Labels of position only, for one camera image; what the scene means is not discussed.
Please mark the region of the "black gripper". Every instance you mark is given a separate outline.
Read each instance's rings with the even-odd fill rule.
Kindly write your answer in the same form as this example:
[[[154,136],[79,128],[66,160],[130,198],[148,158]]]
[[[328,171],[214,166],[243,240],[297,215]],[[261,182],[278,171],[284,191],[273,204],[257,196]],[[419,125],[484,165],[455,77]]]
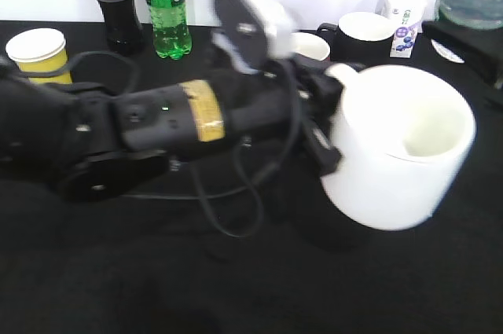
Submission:
[[[286,149],[303,153],[317,175],[335,172],[342,159],[327,135],[343,90],[342,83],[326,74],[331,65],[300,54],[274,62],[287,84],[291,109]]]

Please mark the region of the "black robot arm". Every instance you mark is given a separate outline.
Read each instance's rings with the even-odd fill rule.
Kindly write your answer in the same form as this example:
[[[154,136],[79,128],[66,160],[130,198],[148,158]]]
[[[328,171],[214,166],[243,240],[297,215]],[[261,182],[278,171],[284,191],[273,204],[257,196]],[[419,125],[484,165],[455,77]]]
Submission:
[[[328,64],[296,56],[255,75],[211,68],[199,79],[115,93],[99,83],[34,83],[34,74],[1,66],[1,176],[42,183],[65,200],[121,196],[190,162],[236,146],[244,137],[281,138],[284,148],[254,175],[259,184],[294,148],[321,174],[340,152],[316,136],[343,90]]]

